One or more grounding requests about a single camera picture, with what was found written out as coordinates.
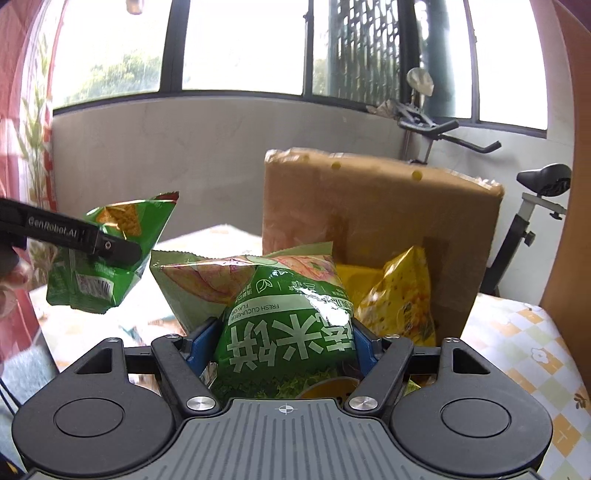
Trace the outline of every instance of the crosshair mark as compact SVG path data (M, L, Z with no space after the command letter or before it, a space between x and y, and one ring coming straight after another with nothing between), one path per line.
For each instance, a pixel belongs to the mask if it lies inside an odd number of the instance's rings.
M293 412L294 410L297 410L297 408L292 407L291 405L288 405L287 403L285 405L282 405L279 408L276 408L276 410L279 410L281 413L287 415L288 413Z

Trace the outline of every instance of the window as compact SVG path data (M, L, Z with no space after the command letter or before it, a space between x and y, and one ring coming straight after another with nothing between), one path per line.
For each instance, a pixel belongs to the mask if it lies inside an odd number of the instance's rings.
M53 73L55 107L160 87L171 0L130 15L123 0L69 0Z
M307 0L193 0L183 89L302 94Z
M378 105L398 98L396 0L314 0L314 95Z
M69 0L57 45L55 106L241 90L365 110L409 102L406 74L423 66L436 120L547 128L530 0L150 0L137 16Z
M478 40L480 120L546 130L544 59L530 0L470 0L470 10Z
M435 84L425 110L435 117L472 117L472 62L466 11L460 0L415 0L421 66Z

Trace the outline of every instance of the white wall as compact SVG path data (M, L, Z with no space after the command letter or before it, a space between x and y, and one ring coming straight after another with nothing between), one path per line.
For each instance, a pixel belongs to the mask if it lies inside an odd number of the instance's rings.
M113 202L179 190L164 238L229 223L261 234L263 160L272 148L310 147L399 157L390 120L297 101L169 98L54 119L59 209L80 216Z
M548 87L548 139L488 129L453 134L503 148L479 155L436 142L430 163L495 179L506 188L491 259L524 191L517 172L549 163L572 165L573 100L566 49L551 0L531 0L538 22ZM519 95L516 87L515 105ZM164 237L219 223L261 233L263 159L271 148L310 147L400 158L395 123L361 112L261 98L168 98L127 102L59 115L54 119L56 191L62 212L80 216L107 203L179 190L181 201ZM558 201L566 204L567 195ZM538 234L522 246L501 294L538 303L550 273L562 223L537 209Z

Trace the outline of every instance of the window frame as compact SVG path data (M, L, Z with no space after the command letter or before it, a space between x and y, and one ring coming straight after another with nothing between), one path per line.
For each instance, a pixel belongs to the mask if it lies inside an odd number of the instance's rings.
M519 125L484 122L479 119L480 92L478 79L478 56L476 54L476 34L470 13L469 0L463 0L466 11L466 22L470 42L470 61L472 64L472 117L436 117L438 123L457 120L461 127L487 128L492 130L513 132L532 137L547 137L547 130L540 130ZM314 0L308 0L308 11L304 15L305 46L304 46L304 78L301 95L275 92L249 92L245 90L188 90L183 89L184 50L189 23L189 9L191 0L172 0L168 15L167 30L163 45L160 87L156 92L130 93L128 95L113 96L103 99L90 100L56 108L55 116L76 112L87 108L136 100L173 98L173 97L247 97L267 98L291 101L303 101L319 105L335 106L367 113L367 105L354 100L315 95L312 92L314 66ZM411 89L407 84L403 72L420 65L417 19L414 12L414 0L398 0L398 28L400 36L400 98L403 103L411 99Z

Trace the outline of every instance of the yellow snack bag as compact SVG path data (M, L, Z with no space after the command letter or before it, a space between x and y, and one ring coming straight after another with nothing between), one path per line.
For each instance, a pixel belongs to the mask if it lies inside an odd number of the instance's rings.
M341 267L337 266L339 276ZM359 278L367 281L369 272L364 274ZM355 298L357 292L351 290L361 280L349 284L343 276L341 279L351 298ZM380 337L398 334L410 338L415 345L435 346L430 302L431 281L425 250L411 247L384 265L379 281L355 304L355 317Z
M343 283L355 312L369 291L384 277L379 268L337 264L336 272Z

